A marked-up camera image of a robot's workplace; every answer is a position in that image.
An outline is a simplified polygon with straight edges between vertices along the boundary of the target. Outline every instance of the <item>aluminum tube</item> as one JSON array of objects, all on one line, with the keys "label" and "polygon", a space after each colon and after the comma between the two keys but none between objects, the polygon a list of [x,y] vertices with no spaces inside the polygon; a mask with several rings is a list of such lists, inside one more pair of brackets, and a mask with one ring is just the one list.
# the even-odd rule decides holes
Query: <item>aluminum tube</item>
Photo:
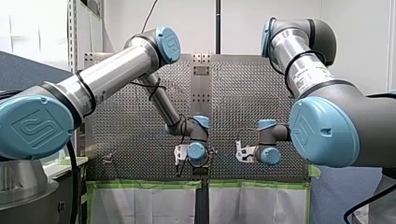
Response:
[{"label": "aluminum tube", "polygon": [[[132,40],[131,47],[82,71],[81,78],[90,87],[96,103],[122,89],[125,85],[159,68],[159,58],[150,43],[140,37]],[[91,109],[91,97],[77,76],[72,76],[56,87],[72,102],[82,114]]]},{"label": "aluminum tube", "polygon": [[[158,82],[158,74],[151,74],[139,78],[139,82],[143,85],[156,86]],[[151,95],[155,88],[145,87],[146,93]],[[162,88],[158,88],[151,97],[151,102],[155,105],[158,112],[160,112],[163,121],[168,125],[172,126],[179,122],[180,115],[177,113],[175,106],[169,99],[166,91]]]},{"label": "aluminum tube", "polygon": [[[296,55],[310,50],[308,41],[306,33],[295,28],[287,29],[274,37],[271,42],[272,56],[276,58],[276,63],[284,73]],[[311,87],[333,80],[329,70],[314,53],[297,59],[291,65],[287,76],[289,76],[290,88],[297,98]]]}]

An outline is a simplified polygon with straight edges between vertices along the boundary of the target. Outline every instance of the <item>metal stand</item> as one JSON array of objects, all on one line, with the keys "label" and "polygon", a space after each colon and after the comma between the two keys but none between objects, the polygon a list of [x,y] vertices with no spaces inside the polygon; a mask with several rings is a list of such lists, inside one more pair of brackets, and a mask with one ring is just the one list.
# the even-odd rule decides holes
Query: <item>metal stand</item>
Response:
[{"label": "metal stand", "polygon": [[201,180],[201,188],[195,192],[195,220],[194,224],[209,223],[209,167],[193,168],[192,175]]}]

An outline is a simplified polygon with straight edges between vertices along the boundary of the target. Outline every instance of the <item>black cable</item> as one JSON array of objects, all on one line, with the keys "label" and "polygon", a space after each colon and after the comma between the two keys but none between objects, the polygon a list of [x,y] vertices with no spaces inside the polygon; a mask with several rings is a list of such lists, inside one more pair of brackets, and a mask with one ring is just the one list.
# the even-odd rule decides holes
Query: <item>black cable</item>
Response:
[{"label": "black cable", "polygon": [[0,92],[0,100],[7,99],[15,94],[21,93],[21,91],[1,91]]},{"label": "black cable", "polygon": [[386,196],[387,194],[392,193],[394,190],[396,190],[396,185],[393,185],[393,186],[389,187],[388,189],[385,189],[385,190],[381,191],[380,193],[377,193],[377,194],[374,195],[373,197],[371,197],[371,198],[369,198],[369,199],[367,199],[367,200],[365,200],[365,201],[363,201],[363,202],[361,202],[361,203],[358,203],[358,204],[356,204],[355,206],[351,207],[349,210],[347,210],[347,211],[344,213],[344,221],[345,221],[345,223],[346,223],[346,224],[350,224],[350,222],[347,220],[347,218],[348,218],[352,213],[354,213],[356,210],[360,209],[360,208],[363,207],[364,205],[367,205],[367,204],[369,204],[369,203],[372,203],[372,202],[374,202],[374,201],[376,201],[376,200],[378,200],[378,199],[380,199],[380,198]]},{"label": "black cable", "polygon": [[160,85],[160,84],[161,84],[161,79],[160,79],[160,78],[158,78],[158,81],[157,81],[157,83],[155,84],[155,86],[140,84],[140,83],[137,83],[137,82],[131,82],[131,84],[134,84],[134,85],[136,85],[136,86],[141,86],[141,87],[154,88],[154,91],[152,91],[151,94],[150,94],[149,97],[148,97],[148,100],[149,100],[149,101],[151,101],[152,96],[153,96],[154,93],[158,90],[158,88],[161,88],[161,89],[166,90],[166,87],[165,87],[165,86],[161,86],[161,85]]},{"label": "black cable", "polygon": [[[273,22],[274,22],[274,21],[276,21],[276,18],[275,18],[275,17],[271,18],[270,21],[269,21],[269,24],[268,24],[268,38],[269,38],[270,40],[271,40],[272,25],[273,25]],[[283,73],[282,73],[279,69],[277,69],[277,68],[275,67],[275,65],[274,65],[274,63],[273,63],[273,61],[272,61],[272,58],[271,58],[271,42],[268,43],[268,59],[269,59],[269,61],[270,61],[271,67],[272,67],[278,74],[283,75]]]},{"label": "black cable", "polygon": [[157,2],[158,2],[158,0],[155,0],[154,3],[152,4],[151,10],[149,11],[148,16],[146,17],[145,24],[143,25],[142,34],[143,34],[143,32],[145,32],[146,25],[148,24],[148,21],[149,21],[149,17],[151,16],[151,13],[154,10],[155,5],[157,4]]},{"label": "black cable", "polygon": [[70,224],[75,224],[78,212],[78,167],[76,154],[74,152],[73,144],[70,140],[67,142],[67,151],[69,152],[73,179],[72,212],[70,215]]},{"label": "black cable", "polygon": [[176,174],[176,177],[181,177],[181,175],[183,174],[184,166],[186,165],[186,161],[187,161],[188,159],[189,159],[189,158],[188,158],[187,155],[186,155],[186,158],[184,158],[183,164],[181,165],[180,173]]},{"label": "black cable", "polygon": [[81,73],[81,70],[78,70],[76,72],[76,77],[78,78],[79,82],[81,82],[81,84],[84,86],[85,90],[87,90],[88,94],[90,95],[91,104],[92,104],[90,112],[88,112],[87,114],[84,115],[84,118],[86,118],[89,115],[91,115],[93,112],[95,112],[97,103],[96,103],[95,95],[93,94],[91,88],[87,85],[87,83],[85,83],[84,79],[82,79],[82,77],[79,75],[80,73]]},{"label": "black cable", "polygon": [[285,76],[285,85],[286,85],[286,88],[288,89],[289,93],[290,93],[291,96],[293,96],[293,97],[295,97],[295,96],[294,96],[293,91],[291,90],[291,87],[290,87],[290,84],[289,84],[289,70],[291,69],[291,66],[293,65],[294,62],[296,62],[297,60],[299,60],[301,57],[305,56],[306,54],[312,54],[312,53],[316,54],[317,57],[320,57],[319,59],[320,59],[323,63],[326,62],[326,58],[324,57],[324,55],[323,55],[321,52],[319,52],[319,51],[317,51],[317,50],[314,50],[314,49],[310,49],[310,50],[307,50],[307,51],[305,51],[305,52],[301,52],[301,53],[296,54],[296,55],[290,60],[290,62],[288,63],[288,65],[286,66],[285,74],[284,74],[284,76]]}]

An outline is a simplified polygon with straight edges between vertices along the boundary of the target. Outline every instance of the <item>green tape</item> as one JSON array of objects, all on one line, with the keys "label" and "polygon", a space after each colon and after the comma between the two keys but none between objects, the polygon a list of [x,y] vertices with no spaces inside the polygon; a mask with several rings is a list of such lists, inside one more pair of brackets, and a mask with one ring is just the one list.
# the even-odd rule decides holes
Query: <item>green tape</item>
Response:
[{"label": "green tape", "polygon": [[255,187],[265,189],[308,189],[309,183],[283,183],[275,181],[263,180],[210,180],[210,188],[225,189],[225,188],[242,188]]},{"label": "green tape", "polygon": [[306,218],[306,224],[309,224],[310,221],[310,214],[311,214],[311,184],[309,183],[308,188],[306,189],[306,210],[305,210],[305,218]]},{"label": "green tape", "polygon": [[314,165],[308,165],[308,175],[316,179],[320,178],[321,171]]},{"label": "green tape", "polygon": [[90,188],[87,184],[87,223],[91,224],[92,214],[92,201],[93,201],[93,188]]},{"label": "green tape", "polygon": [[201,181],[147,181],[147,180],[106,180],[87,183],[91,189],[198,189]]}]

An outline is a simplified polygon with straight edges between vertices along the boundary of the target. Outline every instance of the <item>white wall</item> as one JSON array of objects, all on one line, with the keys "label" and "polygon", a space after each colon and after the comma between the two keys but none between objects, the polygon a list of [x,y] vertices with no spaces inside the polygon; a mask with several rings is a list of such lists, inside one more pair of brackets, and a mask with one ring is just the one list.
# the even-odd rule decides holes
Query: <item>white wall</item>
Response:
[{"label": "white wall", "polygon": [[[105,1],[105,51],[120,51],[139,34],[153,0]],[[146,27],[169,25],[180,38],[183,53],[209,52],[215,47],[215,1],[159,0]]]},{"label": "white wall", "polygon": [[321,0],[223,0],[221,2],[222,54],[260,55],[262,28],[271,17],[280,20],[320,19]]},{"label": "white wall", "polygon": [[386,91],[389,71],[392,0],[324,0],[323,20],[337,37],[331,72],[363,93]]},{"label": "white wall", "polygon": [[[153,1],[105,1],[105,51],[119,51],[141,32]],[[148,29],[170,25],[183,53],[215,51],[216,0],[158,1]],[[221,5],[221,53],[259,54],[262,27],[272,16],[281,19],[320,18],[320,0],[226,0]]]}]

